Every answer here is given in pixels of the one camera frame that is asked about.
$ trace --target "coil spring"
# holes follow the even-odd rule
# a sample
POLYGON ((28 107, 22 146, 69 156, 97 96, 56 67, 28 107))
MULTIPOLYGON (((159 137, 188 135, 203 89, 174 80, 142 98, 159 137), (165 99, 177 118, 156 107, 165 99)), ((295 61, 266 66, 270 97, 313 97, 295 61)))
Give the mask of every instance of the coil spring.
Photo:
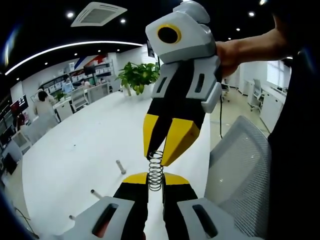
POLYGON ((153 151, 149 154, 149 189, 157 192, 162 186, 162 177, 164 174, 164 166, 161 165, 163 152, 153 151))

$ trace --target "black ceiling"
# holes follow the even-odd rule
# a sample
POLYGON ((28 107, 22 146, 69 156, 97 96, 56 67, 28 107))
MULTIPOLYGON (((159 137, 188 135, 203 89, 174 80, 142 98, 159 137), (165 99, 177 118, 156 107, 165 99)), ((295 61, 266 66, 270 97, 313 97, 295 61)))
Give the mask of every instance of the black ceiling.
MULTIPOLYGON (((70 27, 73 19, 66 17, 68 11, 75 16, 92 0, 25 0, 5 1, 1 3, 1 35, 0 49, 4 47, 13 30, 17 30, 15 44, 10 53, 8 66, 1 66, 5 72, 22 60, 41 51, 83 41, 124 41, 144 44, 147 41, 145 27, 152 21, 172 12, 182 0, 96 0, 128 9, 127 12, 113 19, 102 27, 70 27)), ((273 18, 260 0, 197 0, 208 11, 211 17, 209 24, 217 41, 227 41, 228 38, 239 39, 260 35, 273 28, 273 18), (254 11, 255 17, 249 17, 248 12, 254 11)), ((59 49, 23 64, 12 71, 5 81, 14 85, 20 80, 51 65, 101 53, 121 52, 135 46, 119 44, 89 44, 59 49)))

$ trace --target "black cable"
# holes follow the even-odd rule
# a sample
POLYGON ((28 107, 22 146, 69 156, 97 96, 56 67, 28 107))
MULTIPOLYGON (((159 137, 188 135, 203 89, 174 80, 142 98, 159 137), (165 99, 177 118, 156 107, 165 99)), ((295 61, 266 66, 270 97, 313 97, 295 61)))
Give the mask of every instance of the black cable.
POLYGON ((220 95, 220 137, 222 137, 222 94, 220 95))
POLYGON ((24 215, 18 208, 14 207, 14 209, 15 209, 16 211, 18 210, 18 212, 22 215, 22 217, 24 218, 24 220, 25 220, 26 223, 28 224, 28 226, 29 226, 29 228, 31 229, 32 233, 37 236, 37 234, 34 232, 34 230, 32 229, 32 227, 30 226, 30 224, 29 224, 29 222, 28 222, 28 219, 29 219, 29 218, 25 217, 25 215, 24 215))

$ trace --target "air conditioning vent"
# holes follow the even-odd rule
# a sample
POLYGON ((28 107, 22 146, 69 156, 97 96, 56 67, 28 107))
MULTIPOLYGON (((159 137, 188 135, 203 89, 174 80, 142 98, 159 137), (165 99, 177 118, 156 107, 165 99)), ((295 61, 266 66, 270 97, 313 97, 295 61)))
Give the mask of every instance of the air conditioning vent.
POLYGON ((91 2, 79 13, 71 27, 101 27, 126 11, 127 9, 120 6, 91 2))

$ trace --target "yellow ring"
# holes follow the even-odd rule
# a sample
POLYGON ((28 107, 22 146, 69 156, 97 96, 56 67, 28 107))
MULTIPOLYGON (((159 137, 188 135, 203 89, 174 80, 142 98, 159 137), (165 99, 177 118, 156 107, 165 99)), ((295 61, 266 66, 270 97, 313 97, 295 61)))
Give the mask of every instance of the yellow ring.
POLYGON ((174 43, 167 43, 167 44, 176 44, 176 43, 180 42, 180 40, 181 40, 181 31, 180 31, 180 29, 178 27, 176 27, 175 25, 172 25, 172 24, 160 25, 158 27, 158 30, 156 31, 156 35, 158 36, 158 38, 159 38, 159 31, 160 31, 160 29, 163 29, 163 28, 170 28, 170 29, 174 30, 176 32, 176 34, 178 35, 178 38, 174 43))

